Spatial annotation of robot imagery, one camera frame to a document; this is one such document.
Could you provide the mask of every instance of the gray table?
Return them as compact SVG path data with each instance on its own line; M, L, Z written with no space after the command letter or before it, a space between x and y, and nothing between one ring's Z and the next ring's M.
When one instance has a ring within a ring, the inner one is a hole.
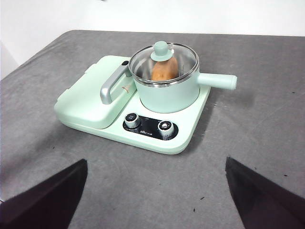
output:
M57 97L92 63L158 40L192 47L201 72L239 77L235 91L211 90L185 151L161 155L56 119ZM88 178L70 228L242 229L226 157L305 197L304 117L305 38L70 31L1 81L1 197L85 158Z

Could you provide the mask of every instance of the stainless steel rim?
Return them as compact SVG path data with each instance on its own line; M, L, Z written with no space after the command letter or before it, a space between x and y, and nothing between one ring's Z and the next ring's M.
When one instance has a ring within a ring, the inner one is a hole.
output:
M183 74L177 78L171 79L171 80L164 80L164 81L153 81L153 80L145 80L139 76L137 76L136 74L133 73L133 71L131 70L131 66L130 63L132 62L132 60L134 59L135 55L137 55L138 53L142 52L145 49L151 48L153 47L153 45L147 46L145 48L142 48L141 50L137 51L130 59L129 63L128 63L128 68L129 71L131 72L131 74L133 75L134 79L140 83L143 84L145 86L148 87L168 87L171 86L173 84L178 84L178 83L182 83L185 80L189 79L192 76L192 73L195 72L198 68L199 68L199 57L198 54L190 47L184 45L184 44L179 44L179 43L168 43L168 44L172 44L172 45L179 45L185 48L188 48L189 50L191 50L196 57L196 61L194 66L192 67L192 69L190 71L188 71L186 74Z

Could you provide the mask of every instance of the mint green pot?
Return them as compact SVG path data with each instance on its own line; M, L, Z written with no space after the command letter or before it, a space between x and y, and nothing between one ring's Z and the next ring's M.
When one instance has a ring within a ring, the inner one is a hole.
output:
M166 81L151 81L151 59L154 46L148 46L132 56L129 70L133 75L142 104L158 113L172 113L190 106L198 97L201 85L234 90L234 75L199 73L199 57L191 48L176 43L165 43L168 53L178 61L179 76Z

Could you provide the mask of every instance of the control knob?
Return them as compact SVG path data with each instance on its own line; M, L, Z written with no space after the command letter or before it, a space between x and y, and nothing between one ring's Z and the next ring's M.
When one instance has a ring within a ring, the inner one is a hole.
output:
M125 124L128 128L134 129L141 124L141 121L136 113L130 113L125 116Z
M162 137L170 137L173 135L174 127L171 121L161 121L158 124L158 130Z

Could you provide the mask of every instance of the mint green lid knob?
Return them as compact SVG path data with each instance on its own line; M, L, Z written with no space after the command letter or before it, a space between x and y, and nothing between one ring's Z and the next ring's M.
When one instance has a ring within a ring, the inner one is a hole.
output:
M167 43L163 41L156 42L153 50L151 58L154 61L167 61L173 56L173 53L168 49Z

